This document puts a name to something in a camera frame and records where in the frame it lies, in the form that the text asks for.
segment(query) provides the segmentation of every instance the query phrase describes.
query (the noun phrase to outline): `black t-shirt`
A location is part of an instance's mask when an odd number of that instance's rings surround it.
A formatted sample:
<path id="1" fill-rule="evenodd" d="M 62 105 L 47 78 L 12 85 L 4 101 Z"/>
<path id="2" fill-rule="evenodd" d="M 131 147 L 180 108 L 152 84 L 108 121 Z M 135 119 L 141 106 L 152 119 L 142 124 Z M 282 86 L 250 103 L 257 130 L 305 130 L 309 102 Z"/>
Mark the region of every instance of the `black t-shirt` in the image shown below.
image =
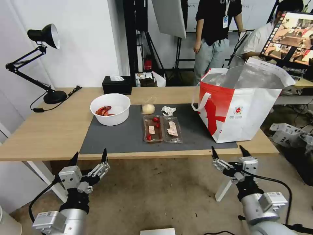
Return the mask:
<path id="1" fill-rule="evenodd" d="M 228 27 L 223 28 L 226 0 L 200 0 L 196 21 L 204 19 L 202 38 L 210 46 L 217 40 L 228 38 L 229 25 L 241 13 L 241 0 L 229 0 Z"/>

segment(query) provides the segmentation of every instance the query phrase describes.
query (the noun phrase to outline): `lanyard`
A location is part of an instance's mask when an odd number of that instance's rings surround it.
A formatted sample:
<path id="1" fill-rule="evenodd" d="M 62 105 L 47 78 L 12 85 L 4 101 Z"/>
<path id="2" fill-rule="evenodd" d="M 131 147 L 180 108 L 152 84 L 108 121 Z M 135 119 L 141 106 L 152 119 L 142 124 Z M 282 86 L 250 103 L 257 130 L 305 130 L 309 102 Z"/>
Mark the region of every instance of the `lanyard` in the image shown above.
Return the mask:
<path id="1" fill-rule="evenodd" d="M 231 0 L 226 0 L 226 11 L 225 11 L 225 16 L 227 16 L 228 14 L 228 8 L 229 8 L 229 4 L 230 4 Z"/>

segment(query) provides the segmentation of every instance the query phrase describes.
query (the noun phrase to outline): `logo on bag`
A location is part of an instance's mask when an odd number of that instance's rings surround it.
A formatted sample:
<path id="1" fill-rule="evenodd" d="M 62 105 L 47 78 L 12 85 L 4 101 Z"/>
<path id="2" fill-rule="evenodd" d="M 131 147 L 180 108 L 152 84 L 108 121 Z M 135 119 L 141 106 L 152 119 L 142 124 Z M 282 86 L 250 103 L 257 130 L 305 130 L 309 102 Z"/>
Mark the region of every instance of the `logo on bag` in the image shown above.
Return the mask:
<path id="1" fill-rule="evenodd" d="M 235 107 L 234 115 L 241 115 L 242 106 Z"/>

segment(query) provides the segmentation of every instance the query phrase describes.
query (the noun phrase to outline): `desk lamp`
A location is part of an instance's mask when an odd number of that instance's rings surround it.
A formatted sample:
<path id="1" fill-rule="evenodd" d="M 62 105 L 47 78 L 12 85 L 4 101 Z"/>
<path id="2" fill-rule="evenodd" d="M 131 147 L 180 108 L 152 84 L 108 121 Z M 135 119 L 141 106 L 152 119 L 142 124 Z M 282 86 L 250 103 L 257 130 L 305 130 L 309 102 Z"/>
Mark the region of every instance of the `desk lamp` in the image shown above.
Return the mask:
<path id="1" fill-rule="evenodd" d="M 35 41 L 39 46 L 30 53 L 27 53 L 26 55 L 13 61 L 12 63 L 7 64 L 6 69 L 46 90 L 47 94 L 43 97 L 45 103 L 56 104 L 65 101 L 67 98 L 67 94 L 64 91 L 55 91 L 51 88 L 51 86 L 47 86 L 42 82 L 37 81 L 19 71 L 21 67 L 46 54 L 47 46 L 45 46 L 43 42 L 47 43 L 53 48 L 60 49 L 60 39 L 56 26 L 54 24 L 48 24 L 42 30 L 30 29 L 27 31 L 27 35 L 30 40 Z M 39 55 L 36 55 L 32 59 L 22 60 L 35 52 L 41 53 Z"/>

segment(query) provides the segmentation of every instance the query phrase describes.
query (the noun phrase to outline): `lamp shade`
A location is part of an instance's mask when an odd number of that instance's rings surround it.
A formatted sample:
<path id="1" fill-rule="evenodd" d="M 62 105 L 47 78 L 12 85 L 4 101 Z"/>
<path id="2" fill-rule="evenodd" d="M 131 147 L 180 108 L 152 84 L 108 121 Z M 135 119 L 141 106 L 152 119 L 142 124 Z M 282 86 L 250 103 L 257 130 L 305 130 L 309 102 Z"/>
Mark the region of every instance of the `lamp shade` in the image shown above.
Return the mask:
<path id="1" fill-rule="evenodd" d="M 48 24 L 42 30 L 30 29 L 27 31 L 27 35 L 32 41 L 45 42 L 51 47 L 60 49 L 60 38 L 54 24 Z"/>

